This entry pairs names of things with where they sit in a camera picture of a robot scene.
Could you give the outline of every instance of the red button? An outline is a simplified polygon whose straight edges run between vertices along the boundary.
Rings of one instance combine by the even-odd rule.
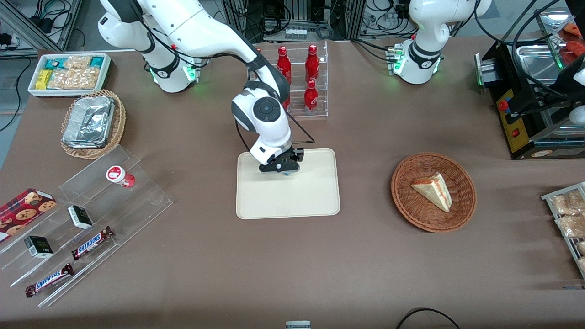
[[[506,101],[506,100],[500,101],[498,103],[498,109],[502,112],[506,111],[509,108],[510,108],[510,106],[508,105],[508,101]]]

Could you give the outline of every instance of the aluminum foil container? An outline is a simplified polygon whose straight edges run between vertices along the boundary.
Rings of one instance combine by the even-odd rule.
[[[71,148],[103,148],[108,144],[116,102],[107,96],[75,102],[61,141]]]

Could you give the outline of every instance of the yellow panel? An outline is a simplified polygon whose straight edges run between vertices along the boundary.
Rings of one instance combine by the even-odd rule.
[[[514,93],[512,92],[512,89],[508,90],[508,92],[505,93],[502,96],[502,98],[500,98],[495,103],[496,107],[500,103],[500,101],[505,100],[508,97],[509,98],[514,97]],[[512,152],[516,152],[516,151],[520,150],[521,148],[523,148],[526,144],[528,144],[530,142],[530,138],[528,138],[528,132],[526,132],[526,127],[524,126],[524,121],[522,120],[522,118],[518,119],[516,122],[509,125],[508,122],[506,121],[506,112],[502,112],[502,111],[498,110],[498,113],[500,114],[500,121],[502,122],[502,126],[504,127],[506,139],[508,140],[508,145],[510,146],[510,149],[512,150]],[[512,135],[512,131],[514,131],[516,129],[518,129],[520,134],[518,136],[514,137]]]

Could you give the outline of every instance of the red bottle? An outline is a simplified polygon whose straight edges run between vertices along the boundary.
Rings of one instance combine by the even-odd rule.
[[[307,84],[307,90],[305,90],[305,113],[307,115],[313,115],[317,113],[317,98],[319,93],[315,89],[315,80],[309,81]]]
[[[288,84],[293,83],[293,70],[291,68],[291,60],[287,55],[287,48],[285,46],[278,47],[278,63],[276,63],[278,72],[282,73],[287,79]]]
[[[311,80],[317,81],[319,77],[319,57],[317,57],[317,46],[312,44],[309,46],[309,56],[305,62],[305,79],[307,83]]]

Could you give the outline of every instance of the sandwich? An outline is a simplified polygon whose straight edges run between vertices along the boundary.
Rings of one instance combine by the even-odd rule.
[[[439,209],[446,213],[449,212],[453,200],[451,200],[445,179],[440,173],[429,178],[417,179],[412,182],[411,186]]]

